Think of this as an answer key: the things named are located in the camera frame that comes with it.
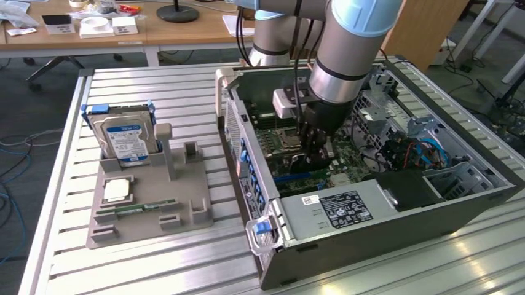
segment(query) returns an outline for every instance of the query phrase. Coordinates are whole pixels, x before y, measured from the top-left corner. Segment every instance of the tape roll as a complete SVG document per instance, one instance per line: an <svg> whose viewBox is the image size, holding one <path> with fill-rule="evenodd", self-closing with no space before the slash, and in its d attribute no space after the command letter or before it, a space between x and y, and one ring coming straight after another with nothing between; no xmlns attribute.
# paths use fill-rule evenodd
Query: tape roll
<svg viewBox="0 0 525 295"><path fill-rule="evenodd" d="M87 26L95 31L104 31L110 26L110 21L103 17L88 17L80 21L80 26Z"/></svg>
<svg viewBox="0 0 525 295"><path fill-rule="evenodd" d="M75 8L83 8L90 4L90 0L70 0L70 6Z"/></svg>

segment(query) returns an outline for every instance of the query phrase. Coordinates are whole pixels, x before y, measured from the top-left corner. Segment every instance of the white paper box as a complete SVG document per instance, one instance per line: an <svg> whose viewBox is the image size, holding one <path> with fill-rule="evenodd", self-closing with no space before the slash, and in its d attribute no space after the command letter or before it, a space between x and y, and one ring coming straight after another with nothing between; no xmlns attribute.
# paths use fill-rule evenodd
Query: white paper box
<svg viewBox="0 0 525 295"><path fill-rule="evenodd" d="M115 35L138 34L138 24L135 17L114 17L113 21Z"/></svg>

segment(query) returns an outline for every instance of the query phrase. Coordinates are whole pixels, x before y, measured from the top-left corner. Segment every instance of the metal bracket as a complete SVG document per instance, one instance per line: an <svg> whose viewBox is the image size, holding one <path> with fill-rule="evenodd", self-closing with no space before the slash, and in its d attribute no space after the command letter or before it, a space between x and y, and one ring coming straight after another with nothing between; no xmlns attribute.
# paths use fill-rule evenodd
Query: metal bracket
<svg viewBox="0 0 525 295"><path fill-rule="evenodd" d="M215 113L218 117L222 117L222 96L223 89L230 90L237 83L235 72L233 68L221 68L215 72Z"/></svg>

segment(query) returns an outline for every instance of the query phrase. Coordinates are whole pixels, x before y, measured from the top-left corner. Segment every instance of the black cable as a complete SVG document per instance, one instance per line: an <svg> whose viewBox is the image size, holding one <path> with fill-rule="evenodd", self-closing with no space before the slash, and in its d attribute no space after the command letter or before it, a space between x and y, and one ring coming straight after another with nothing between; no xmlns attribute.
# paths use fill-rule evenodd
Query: black cable
<svg viewBox="0 0 525 295"><path fill-rule="evenodd" d="M194 53L195 53L195 50L191 50L191 53L190 53L189 57L186 58L186 60L181 64L185 64L186 62L189 62L189 60L190 60L191 56L194 55Z"/></svg>
<svg viewBox="0 0 525 295"><path fill-rule="evenodd" d="M477 48L481 46L481 43L484 42L484 39L487 38L487 36L489 36L489 34L493 32L493 30L495 30L496 27L499 26L500 21L503 20L503 17L504 17L504 16L507 15L507 13L511 11L511 8L515 6L515 4L516 4L516 1L512 2L509 8L508 8L507 11L501 14L501 16L500 16L497 22L493 24L493 26L492 26L489 32L487 32L485 35L484 35L484 37L481 37L481 39L480 39L480 41L479 41L479 43L477 43L477 45L476 45L476 47L475 47L475 49L473 49L473 51L472 51L472 53L471 53L471 59L475 61L475 65L479 66L480 68L485 68L485 64L484 64L484 62L483 62L479 58L475 57L476 52L477 52Z"/></svg>
<svg viewBox="0 0 525 295"><path fill-rule="evenodd" d="M11 196L11 194L10 194L10 190L8 190L8 188L6 187L6 185L4 185L4 183L2 183L0 182L0 186L3 187L3 189L4 189L4 191L6 191L6 195L8 195L10 196L10 198L12 199L12 196ZM10 200L6 200L6 202L8 203L8 215L6 216L6 219L2 221L2 223L0 223L0 229L4 227L4 225L8 223L8 221L10 221L10 219L11 219L11 216L12 216L12 213L14 213L14 206L11 205L11 202L10 202Z"/></svg>
<svg viewBox="0 0 525 295"><path fill-rule="evenodd" d="M321 42L321 39L322 39L322 35L324 35L324 33L325 33L325 28L326 28L326 22L322 22L320 36L318 36L318 39L316 40L314 47L312 48L312 50L310 50L310 52L309 52L309 57L308 57L308 59L306 59L308 64L310 64L312 53L314 52L316 48L317 48L318 45L320 45L320 42Z"/></svg>
<svg viewBox="0 0 525 295"><path fill-rule="evenodd" d="M10 66L10 64L11 64L11 58L8 59L8 63L6 63L3 66L0 66L0 71L3 69L6 69Z"/></svg>
<svg viewBox="0 0 525 295"><path fill-rule="evenodd" d="M245 56L246 56L246 63L247 63L249 66L254 66L253 63L251 63L251 61L250 61L250 55L247 54L246 46L245 46L243 17L242 17L245 8L241 7L241 10L239 10L239 11L241 11L241 21L239 21L241 45L242 45L242 47L243 47L243 52L245 52Z"/></svg>
<svg viewBox="0 0 525 295"><path fill-rule="evenodd" d="M464 74L461 74L461 73L457 72L457 69L459 69L459 68L456 67L456 60L454 60L454 56L452 55L452 50L450 50L450 45L449 45L449 37L446 37L446 48L448 48L448 51L449 51L449 57L450 57L450 59L452 59L452 64L450 64L449 59L446 59L446 62L448 62L449 64L445 66L445 69L446 69L452 74L456 74L456 75L459 75L459 76L461 76L461 77L465 77L465 78L468 78L468 80L469 80L469 83L468 83L468 84L461 85L461 86L459 86L457 88L453 88L452 90L449 90L448 95L452 95L452 92L457 91L459 89L475 85L475 80L473 80L468 75L464 75Z"/></svg>
<svg viewBox="0 0 525 295"><path fill-rule="evenodd" d="M300 71L300 58L301 58L301 54L304 54L304 50L306 48L306 43L309 42L309 39L310 39L312 30L314 29L314 21L316 20L310 20L310 25L309 25L309 29L306 31L304 45L301 46L301 50L296 56L296 61L294 61L294 96L296 96L296 108L297 108L297 115L298 115L300 123L305 122L304 110L301 108L301 99L300 99L300 83L297 82L297 79L300 76L300 73L298 73L298 71Z"/></svg>
<svg viewBox="0 0 525 295"><path fill-rule="evenodd" d="M241 26L242 26L242 24L241 24L242 17L243 17L243 13L242 13L242 9L239 9L239 13L237 14L237 26L235 26L237 48L239 49L239 53L241 53L242 58L245 59L246 64L249 66L251 66L250 59L245 55L245 51L241 46L239 30L241 30Z"/></svg>
<svg viewBox="0 0 525 295"><path fill-rule="evenodd" d="M30 144L30 146L28 146L28 149L27 149L26 154L30 155L31 149L34 148L34 139L32 139L31 137L28 137L27 135L10 135L10 136L4 136L3 138L0 138L0 141L4 141L7 138L11 138L11 137L23 137L23 138L28 138L28 144ZM4 175L8 174L8 173L11 172L11 170L14 170L14 169L24 162L26 158L27 158L27 157L24 157L24 156L20 158L20 160L16 162L16 164L15 164L14 166L11 166L11 168L7 169L7 170L0 174L0 178L3 178Z"/></svg>

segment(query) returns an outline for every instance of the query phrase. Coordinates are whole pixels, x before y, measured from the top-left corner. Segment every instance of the slotted aluminum table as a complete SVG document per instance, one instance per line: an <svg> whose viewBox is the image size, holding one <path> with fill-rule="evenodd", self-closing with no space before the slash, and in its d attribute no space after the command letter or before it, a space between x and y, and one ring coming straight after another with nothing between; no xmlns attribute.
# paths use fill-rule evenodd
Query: slotted aluminum table
<svg viewBox="0 0 525 295"><path fill-rule="evenodd" d="M258 288L214 115L219 67L100 69L79 77L20 294L523 294L525 198L516 196L454 234L362 261L271 291ZM509 167L524 159L409 65L416 84ZM203 146L215 224L211 228L107 248L84 247L100 149L80 104L125 105L151 99L171 145ZM400 94L414 114L426 112Z"/></svg>

